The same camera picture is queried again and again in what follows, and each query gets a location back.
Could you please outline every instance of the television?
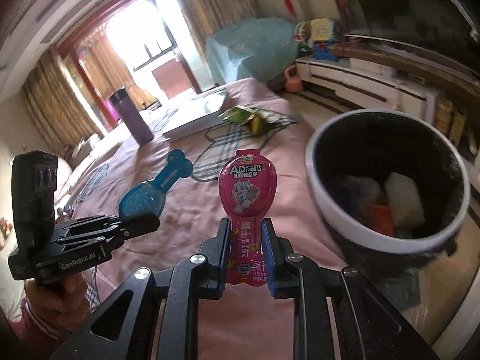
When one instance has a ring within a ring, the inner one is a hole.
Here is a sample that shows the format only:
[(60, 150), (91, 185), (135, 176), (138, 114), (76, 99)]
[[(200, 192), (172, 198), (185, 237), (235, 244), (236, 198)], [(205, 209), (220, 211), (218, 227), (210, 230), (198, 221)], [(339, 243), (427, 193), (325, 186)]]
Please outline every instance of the television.
[(337, 0), (337, 5), (347, 37), (438, 53), (462, 70), (480, 73), (479, 0)]

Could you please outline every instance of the purple thermos bottle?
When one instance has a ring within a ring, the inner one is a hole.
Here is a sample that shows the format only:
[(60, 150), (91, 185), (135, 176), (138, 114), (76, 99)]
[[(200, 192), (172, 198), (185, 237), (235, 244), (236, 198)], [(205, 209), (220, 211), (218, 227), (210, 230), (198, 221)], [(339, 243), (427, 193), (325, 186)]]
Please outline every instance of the purple thermos bottle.
[(110, 102), (140, 146), (153, 139), (153, 133), (137, 111), (125, 87), (110, 96)]

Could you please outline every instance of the toy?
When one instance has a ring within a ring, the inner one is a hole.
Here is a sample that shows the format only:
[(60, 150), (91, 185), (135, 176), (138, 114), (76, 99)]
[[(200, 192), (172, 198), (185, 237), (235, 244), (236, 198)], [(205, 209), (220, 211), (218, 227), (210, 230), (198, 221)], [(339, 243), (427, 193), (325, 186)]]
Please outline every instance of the toy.
[(129, 190), (118, 205), (122, 220), (145, 214), (160, 216), (165, 206), (165, 194), (181, 178), (188, 178), (194, 166), (182, 150), (175, 149), (166, 157), (167, 165), (153, 180), (145, 181)]
[(285, 90), (287, 92), (293, 93), (293, 92), (303, 91), (303, 84), (298, 73), (294, 74), (293, 76), (290, 75), (290, 72), (296, 68), (297, 66), (292, 64), (283, 71), (283, 74), (285, 74), (285, 79), (286, 79)]
[(337, 62), (340, 60), (340, 57), (333, 55), (328, 51), (328, 47), (335, 42), (314, 42), (313, 43), (313, 57), (315, 59), (322, 59), (325, 61), (334, 61)]
[(308, 45), (310, 34), (311, 25), (309, 21), (301, 21), (293, 30), (293, 40), (300, 44), (300, 51), (308, 52), (311, 50)]
[(223, 208), (232, 234), (226, 282), (262, 286), (266, 282), (260, 223), (277, 190), (277, 172), (260, 150), (237, 150), (218, 177)]
[(314, 42), (337, 40), (337, 29), (333, 19), (314, 19), (310, 22), (311, 38)]

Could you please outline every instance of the human hand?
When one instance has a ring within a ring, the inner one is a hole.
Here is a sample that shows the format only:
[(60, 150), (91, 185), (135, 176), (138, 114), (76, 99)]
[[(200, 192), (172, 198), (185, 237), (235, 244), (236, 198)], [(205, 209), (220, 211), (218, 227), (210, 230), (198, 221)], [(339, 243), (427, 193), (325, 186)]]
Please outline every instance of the human hand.
[(25, 293), (36, 315), (57, 329), (74, 332), (90, 316), (90, 304), (85, 298), (87, 283), (82, 274), (74, 274), (60, 284), (64, 288), (61, 294), (29, 279), (25, 281)]

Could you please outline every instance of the blue bone-shaped toy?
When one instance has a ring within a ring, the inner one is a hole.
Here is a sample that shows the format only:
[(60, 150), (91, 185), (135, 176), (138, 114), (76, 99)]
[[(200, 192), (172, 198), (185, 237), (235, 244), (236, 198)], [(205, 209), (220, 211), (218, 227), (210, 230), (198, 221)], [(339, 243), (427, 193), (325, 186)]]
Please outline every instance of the blue bone-shaped toy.
[(122, 220), (145, 214), (160, 217), (165, 206), (165, 194), (180, 177), (190, 177), (194, 166), (185, 158), (182, 150), (175, 149), (166, 157), (166, 166), (152, 180), (133, 187), (120, 201), (118, 216)]

